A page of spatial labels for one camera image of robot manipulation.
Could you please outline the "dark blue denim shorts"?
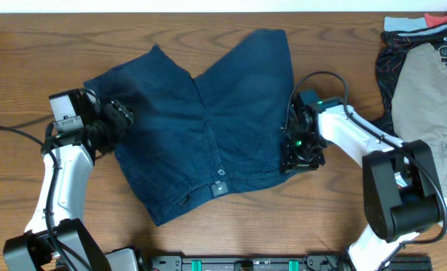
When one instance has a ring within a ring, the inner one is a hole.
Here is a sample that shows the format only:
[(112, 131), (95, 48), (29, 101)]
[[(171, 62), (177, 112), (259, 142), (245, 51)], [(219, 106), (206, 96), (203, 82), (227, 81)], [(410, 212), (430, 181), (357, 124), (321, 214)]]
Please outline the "dark blue denim shorts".
[(293, 83), (286, 33), (259, 29), (197, 77), (154, 46), (84, 86), (133, 110), (114, 154), (160, 226), (212, 199), (287, 180), (281, 144)]

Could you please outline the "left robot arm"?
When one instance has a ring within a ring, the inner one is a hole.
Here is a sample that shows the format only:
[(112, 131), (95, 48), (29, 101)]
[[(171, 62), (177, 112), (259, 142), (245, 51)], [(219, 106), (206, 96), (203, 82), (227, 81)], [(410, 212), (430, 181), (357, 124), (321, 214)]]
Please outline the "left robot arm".
[(60, 96), (51, 98), (50, 106), (58, 133), (41, 145), (45, 173), (38, 204), (23, 235), (5, 243), (8, 269), (41, 270), (56, 260), (58, 270), (137, 270), (131, 248), (104, 253), (83, 223), (96, 152), (112, 151), (135, 115), (117, 100), (73, 102)]

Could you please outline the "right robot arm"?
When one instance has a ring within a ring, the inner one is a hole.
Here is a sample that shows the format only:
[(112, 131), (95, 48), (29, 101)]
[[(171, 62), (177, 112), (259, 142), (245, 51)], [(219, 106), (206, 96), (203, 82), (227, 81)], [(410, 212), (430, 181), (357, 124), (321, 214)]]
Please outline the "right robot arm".
[(283, 173), (309, 172), (325, 164), (323, 150), (333, 143), (362, 169), (363, 206), (368, 225), (345, 256), (329, 270), (422, 268), (423, 260), (396, 260), (406, 245), (435, 224), (447, 232), (447, 207), (430, 147), (404, 142), (375, 128), (342, 99), (296, 97), (289, 105), (282, 145)]

